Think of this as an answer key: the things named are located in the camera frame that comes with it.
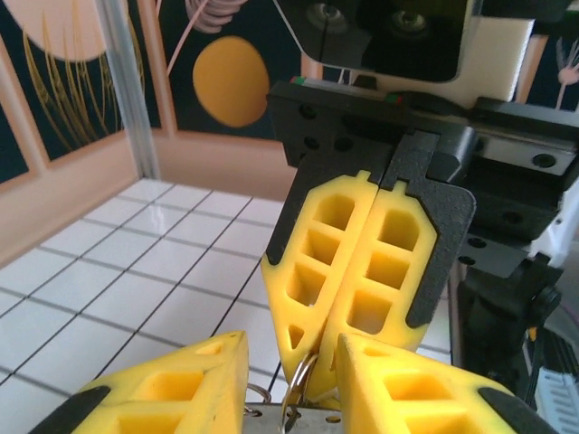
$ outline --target yellow foam pad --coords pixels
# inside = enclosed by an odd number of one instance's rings
[[[317,352],[377,185],[370,174],[340,176],[309,191],[284,255],[267,256],[261,272],[267,288],[278,349],[286,378],[308,352]]]
[[[512,434],[479,396],[500,384],[361,335],[341,335],[337,383],[345,434]]]
[[[216,336],[83,388],[110,393],[75,434],[242,433],[249,373],[245,332]]]
[[[415,351],[428,325],[405,321],[436,242],[420,202],[399,182],[380,190],[364,223],[327,318],[307,397],[324,400],[336,388],[335,354],[340,333],[371,335]]]

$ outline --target grid line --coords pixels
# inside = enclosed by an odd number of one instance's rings
[[[213,193],[213,190],[211,192],[209,192],[196,206],[199,206],[199,204],[201,204],[207,197],[209,197],[211,194]],[[60,270],[58,273],[56,273],[54,276],[52,276],[51,278],[49,278],[48,280],[46,280],[44,283],[42,283],[41,286],[39,286],[37,289],[35,289],[33,292],[31,292],[28,296],[22,298],[18,303],[16,303],[13,307],[11,307],[10,309],[8,309],[4,314],[0,315],[0,319],[6,315],[9,311],[13,310],[16,306],[20,305],[21,303],[23,303],[25,300],[31,300],[31,301],[36,301],[38,302],[38,299],[33,297],[33,295],[39,291],[42,287],[44,287],[48,282],[52,281],[54,278],[56,278],[56,276],[59,276],[61,273],[63,273],[64,270],[66,270],[68,267],[70,267],[73,263],[76,263],[77,261],[79,261],[80,259],[82,259],[82,257],[84,255],[86,255],[87,253],[89,253],[91,250],[93,250],[95,247],[97,247],[98,245],[100,245],[104,240],[106,240],[109,236],[111,236],[113,233],[115,233],[116,231],[118,231],[119,229],[122,228],[122,224],[125,224],[126,222],[128,222],[130,219],[132,219],[133,217],[135,217],[137,214],[139,214],[139,212],[137,212],[136,214],[134,214],[132,217],[130,217],[129,219],[126,219],[123,223],[121,223],[121,225],[115,229],[114,231],[112,231],[110,234],[108,234],[107,236],[105,236],[104,238],[102,238],[99,242],[97,242],[94,246],[92,246],[92,248],[86,250],[81,256],[79,256],[76,260],[72,261],[70,264],[68,264],[65,268],[63,268],[62,270]],[[125,269],[125,271],[127,269],[129,269],[130,267],[132,267],[133,265],[135,265],[144,255],[146,255],[154,246],[156,246],[161,240],[163,239],[163,237],[158,238],[153,244],[151,244],[151,246],[149,246],[143,253],[141,253],[141,255],[136,258],[133,262],[131,262],[128,267]],[[125,271],[122,271],[119,273],[119,275],[114,278],[104,289],[101,290],[101,292],[99,292],[88,304],[86,304],[82,309],[80,309],[79,311],[75,311],[75,313],[73,314],[72,318],[69,319],[69,321],[67,321],[62,327],[60,327],[56,333],[54,333],[51,337],[49,337],[42,345],[40,345],[31,355],[29,355],[22,363],[20,363],[1,383],[0,386],[2,384],[4,384],[4,382],[6,382],[6,380],[8,380],[8,378],[10,378],[12,375],[14,375],[14,373],[18,373],[18,371],[20,369],[22,369],[22,367],[27,364],[30,360],[33,359],[33,357],[35,357],[47,344],[49,344],[66,326],[68,326],[72,321],[74,321],[74,319],[76,319],[78,316],[80,316],[84,310],[86,310],[87,307],[89,307],[97,298],[100,297],[100,295],[102,295],[104,292],[107,291],[107,289],[109,289],[115,282],[117,282],[124,274]]]
[[[169,191],[171,191],[173,188],[175,187],[175,185],[173,184],[170,188],[168,188],[163,194],[168,193]],[[101,203],[100,205],[94,207],[92,210],[89,211],[92,212],[96,209],[98,209],[99,207],[101,207],[101,205],[103,205],[104,203]],[[46,279],[41,285],[39,285],[34,291],[32,291],[30,294],[24,295],[24,298],[22,298],[20,301],[18,301],[14,306],[10,307],[8,310],[6,310],[3,314],[0,314],[0,319],[2,319],[6,314],[8,314],[8,312],[12,311],[13,309],[15,309],[17,306],[19,306],[21,303],[23,303],[26,299],[30,298],[30,296],[32,296],[33,294],[35,294],[36,292],[38,292],[41,288],[43,288],[46,284],[48,284],[49,282],[53,281],[55,278],[57,278],[58,276],[60,276],[66,269],[70,268],[72,266],[72,264],[76,263],[79,259],[82,259],[84,255],[86,255],[87,253],[89,253],[91,250],[93,250],[95,247],[99,246],[104,240],[108,239],[110,236],[112,236],[113,233],[116,233],[119,229],[121,229],[122,225],[125,224],[126,222],[128,222],[129,220],[131,220],[133,217],[137,216],[138,214],[140,214],[141,212],[143,212],[147,207],[143,208],[142,210],[139,210],[138,212],[136,212],[135,214],[131,215],[129,218],[127,218],[123,223],[121,223],[119,226],[115,227],[115,229],[113,231],[111,231],[110,233],[108,233],[107,235],[105,235],[103,238],[101,238],[99,241],[97,241],[95,244],[92,245],[92,247],[90,247],[89,249],[85,250],[84,253],[82,253],[79,256],[74,256],[75,259],[70,263],[67,264],[65,267],[63,267],[62,269],[60,269],[57,273],[55,273],[54,275],[50,276],[48,279]]]
[[[209,197],[211,195],[211,193],[213,193],[213,191],[211,191],[208,195],[205,196],[205,198],[199,202],[190,212],[188,212],[181,220],[179,220],[179,222],[181,222],[187,215],[189,215],[191,212],[193,212],[193,210],[199,206],[201,203],[203,203],[203,201]],[[173,288],[171,288],[171,290],[163,297],[163,299],[160,301],[160,303],[157,304],[157,306],[153,309],[153,311],[145,318],[145,320],[139,325],[139,327],[137,328],[137,330],[128,338],[128,340],[117,350],[117,352],[112,356],[112,358],[110,358],[109,362],[106,363],[104,365],[104,367],[100,370],[100,372],[97,374],[97,376],[95,378],[98,378],[99,376],[102,375],[102,373],[109,367],[109,365],[115,360],[115,358],[127,347],[127,345],[131,342],[131,340],[133,339],[133,337],[140,332],[140,329],[145,325],[145,323],[157,312],[157,310],[163,306],[163,304],[165,303],[166,300],[168,300],[169,297],[171,297],[171,295],[175,292],[175,290],[181,285],[181,283],[183,282],[183,280],[185,279],[185,277],[191,272],[191,270],[199,263],[199,261],[207,254],[207,252],[212,248],[212,246],[217,242],[217,240],[219,240],[219,238],[225,233],[225,231],[227,231],[227,229],[232,225],[232,223],[235,221],[235,219],[243,212],[243,210],[245,210],[245,208],[247,208],[247,206],[252,202],[252,198],[250,198],[250,200],[240,209],[240,211],[233,217],[233,219],[227,224],[227,226],[225,226],[225,228],[221,231],[221,233],[219,234],[219,236],[214,240],[214,242],[203,252],[203,254],[201,254],[199,256],[199,258],[195,261],[195,263],[187,270],[187,272],[183,275],[183,277],[181,277],[173,286]]]

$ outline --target dark blue wallpaper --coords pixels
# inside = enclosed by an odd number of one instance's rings
[[[151,125],[160,127],[137,2],[128,5]],[[4,2],[0,2],[0,36],[51,160],[122,129],[105,53],[87,61],[52,56],[27,37]]]
[[[169,62],[175,47],[189,23],[184,1],[162,2],[159,25],[165,56]],[[300,72],[298,46],[271,0],[248,0],[241,5],[232,20],[218,33],[193,30],[187,37],[181,54],[169,75],[180,130],[202,131],[243,137],[273,138],[267,113],[245,127],[228,127],[213,118],[199,103],[192,84],[192,70],[200,52],[211,42],[224,36],[240,36],[260,53],[271,85],[278,80],[289,81]]]
[[[8,119],[0,107],[0,184],[28,172]]]

